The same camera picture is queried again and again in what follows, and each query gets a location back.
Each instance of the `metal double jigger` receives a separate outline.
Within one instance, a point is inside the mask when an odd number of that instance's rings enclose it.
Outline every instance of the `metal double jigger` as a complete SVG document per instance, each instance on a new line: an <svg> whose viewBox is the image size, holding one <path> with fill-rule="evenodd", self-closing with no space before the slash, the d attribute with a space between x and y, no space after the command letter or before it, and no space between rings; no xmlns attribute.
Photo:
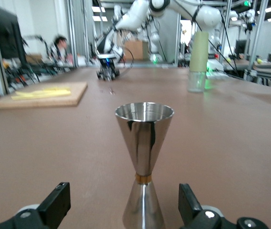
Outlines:
<svg viewBox="0 0 271 229"><path fill-rule="evenodd" d="M126 104L115 111L136 171L122 219L127 229L165 229L151 174L173 114L155 103Z"/></svg>

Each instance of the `background table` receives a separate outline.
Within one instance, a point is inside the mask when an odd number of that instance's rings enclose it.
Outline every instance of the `background table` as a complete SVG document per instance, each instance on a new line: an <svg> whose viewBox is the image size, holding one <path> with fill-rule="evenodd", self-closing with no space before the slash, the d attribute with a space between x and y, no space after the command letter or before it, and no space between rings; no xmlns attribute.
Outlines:
<svg viewBox="0 0 271 229"><path fill-rule="evenodd" d="M271 228L270 87L228 79L191 94L186 69L132 69L113 82L96 70L50 80L87 81L77 107L0 110L0 222L69 181L60 228L122 229L134 168L114 111L150 101L175 111L152 174L166 227L182 225L178 186L189 183L228 220L249 216Z"/></svg>

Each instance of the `black hair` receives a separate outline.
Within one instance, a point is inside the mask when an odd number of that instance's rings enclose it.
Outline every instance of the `black hair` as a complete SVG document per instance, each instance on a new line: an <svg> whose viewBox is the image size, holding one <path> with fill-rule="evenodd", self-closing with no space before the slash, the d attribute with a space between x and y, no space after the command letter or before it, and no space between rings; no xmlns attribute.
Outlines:
<svg viewBox="0 0 271 229"><path fill-rule="evenodd" d="M55 44L58 44L60 41L66 42L67 39L66 39L64 36L59 35L59 36L57 36L57 37L55 38L54 43L55 43Z"/></svg>

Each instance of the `person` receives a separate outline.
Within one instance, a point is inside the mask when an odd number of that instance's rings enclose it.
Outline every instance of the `person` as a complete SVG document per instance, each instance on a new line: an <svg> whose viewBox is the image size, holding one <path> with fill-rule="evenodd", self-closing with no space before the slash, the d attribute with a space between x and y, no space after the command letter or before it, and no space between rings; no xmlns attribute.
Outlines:
<svg viewBox="0 0 271 229"><path fill-rule="evenodd" d="M50 46L50 58L55 62L67 61L67 39L64 36L57 36L53 44Z"/></svg>

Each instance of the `copper band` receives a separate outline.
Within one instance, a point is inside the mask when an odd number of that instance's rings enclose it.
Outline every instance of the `copper band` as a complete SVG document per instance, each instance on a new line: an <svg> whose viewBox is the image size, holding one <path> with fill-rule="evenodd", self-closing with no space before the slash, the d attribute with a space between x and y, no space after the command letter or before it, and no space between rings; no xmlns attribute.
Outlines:
<svg viewBox="0 0 271 229"><path fill-rule="evenodd" d="M152 177L151 174L149 176L140 176L137 173L135 174L135 179L137 181L137 183L141 184L141 185L146 185L149 182L152 181Z"/></svg>

